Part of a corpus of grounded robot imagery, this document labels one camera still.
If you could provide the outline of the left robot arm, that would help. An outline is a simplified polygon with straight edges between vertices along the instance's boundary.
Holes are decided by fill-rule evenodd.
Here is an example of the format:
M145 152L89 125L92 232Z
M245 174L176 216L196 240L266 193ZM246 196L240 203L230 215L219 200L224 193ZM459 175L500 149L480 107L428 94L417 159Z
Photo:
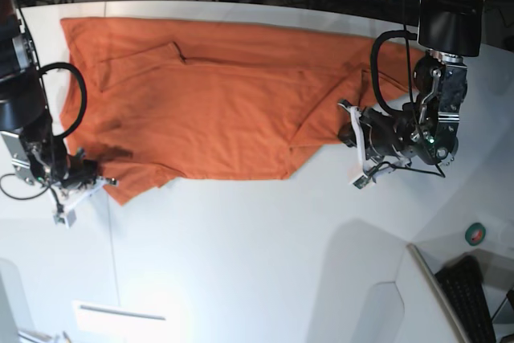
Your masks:
M485 0L419 0L418 31L405 29L379 35L372 46L370 70L373 94L380 111L359 109L340 102L350 123L339 132L340 140L357 150L365 172L380 168L386 158L396 158L391 169L406 168L419 157L428 165L440 165L458 149L459 110L467 94L467 57L479 55ZM409 88L418 95L401 109L389 106L381 93L378 55L390 39L416 41L426 52L409 72Z

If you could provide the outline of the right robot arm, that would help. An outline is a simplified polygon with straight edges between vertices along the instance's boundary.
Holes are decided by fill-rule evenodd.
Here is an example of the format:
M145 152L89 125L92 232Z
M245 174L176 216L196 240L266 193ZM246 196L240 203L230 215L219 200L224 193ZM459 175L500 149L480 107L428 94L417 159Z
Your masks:
M67 70L80 90L76 119L63 133L52 129L43 76ZM98 164L79 150L71 155L64 143L81 124L88 97L80 71L70 63L40 66L27 25L14 0L1 0L1 138L10 153L14 175L29 185L64 192L91 189L101 176Z

